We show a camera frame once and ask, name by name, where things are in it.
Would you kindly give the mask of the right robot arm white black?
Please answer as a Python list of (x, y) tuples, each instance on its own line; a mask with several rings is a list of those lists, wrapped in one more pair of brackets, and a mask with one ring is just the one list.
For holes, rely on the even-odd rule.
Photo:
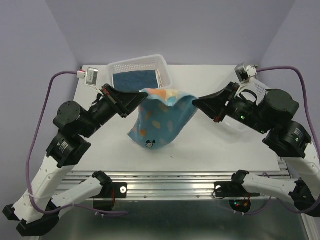
[(280, 181), (238, 170), (229, 182), (215, 190), (218, 197), (266, 195), (294, 205), (293, 213), (320, 216), (320, 160), (315, 142), (293, 117), (299, 103), (281, 89), (268, 89), (260, 103), (243, 95), (240, 85), (230, 82), (224, 89), (200, 97), (192, 104), (215, 123), (230, 117), (256, 132), (266, 135), (262, 142), (281, 160), (291, 165), (298, 179)]

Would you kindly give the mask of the light blue orange towel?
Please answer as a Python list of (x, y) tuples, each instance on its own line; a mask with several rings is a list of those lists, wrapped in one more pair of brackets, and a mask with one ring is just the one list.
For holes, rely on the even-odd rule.
[(173, 142), (197, 112), (192, 94), (167, 88), (145, 88), (147, 98), (138, 107), (138, 118), (127, 133), (143, 149), (158, 150)]

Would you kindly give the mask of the blue white patterned towel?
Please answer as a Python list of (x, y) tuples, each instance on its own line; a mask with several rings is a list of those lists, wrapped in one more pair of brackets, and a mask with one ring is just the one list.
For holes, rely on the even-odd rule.
[(156, 79), (157, 79), (157, 82), (158, 82), (158, 88), (159, 88), (159, 89), (160, 89), (160, 88), (163, 88), (163, 87), (164, 87), (164, 84), (163, 84), (163, 82), (162, 82), (161, 74), (160, 74), (160, 72), (159, 72), (158, 69), (155, 71), (155, 75), (156, 75)]

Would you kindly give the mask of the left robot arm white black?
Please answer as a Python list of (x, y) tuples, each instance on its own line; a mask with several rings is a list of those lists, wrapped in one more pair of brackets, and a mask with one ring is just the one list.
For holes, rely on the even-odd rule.
[(21, 236), (46, 235), (70, 208), (80, 207), (89, 198), (115, 197), (113, 181), (103, 171), (94, 172), (61, 194), (56, 194), (56, 190), (91, 147), (88, 139), (115, 115), (128, 117), (147, 97), (142, 91), (123, 92), (105, 84), (89, 110), (75, 101), (59, 107), (53, 120), (58, 132), (39, 171), (27, 180), (23, 196), (3, 209), (8, 220), (18, 222), (16, 229)]

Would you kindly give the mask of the yellow patterned towel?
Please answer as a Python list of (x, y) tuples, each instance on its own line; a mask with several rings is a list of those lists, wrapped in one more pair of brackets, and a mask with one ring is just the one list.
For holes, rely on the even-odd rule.
[(159, 88), (155, 70), (137, 70), (112, 75), (113, 87), (121, 92)]

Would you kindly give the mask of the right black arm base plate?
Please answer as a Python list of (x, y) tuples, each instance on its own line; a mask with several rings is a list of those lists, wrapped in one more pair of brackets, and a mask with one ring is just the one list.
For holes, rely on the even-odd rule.
[(241, 184), (231, 181), (217, 181), (214, 183), (215, 195), (218, 198), (259, 197), (259, 193), (249, 192)]

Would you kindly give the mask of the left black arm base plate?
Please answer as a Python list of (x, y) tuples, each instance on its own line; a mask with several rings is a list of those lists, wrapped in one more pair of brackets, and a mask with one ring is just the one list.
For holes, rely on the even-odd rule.
[(126, 182), (113, 182), (102, 187), (98, 198), (101, 199), (125, 199), (127, 197), (128, 184)]

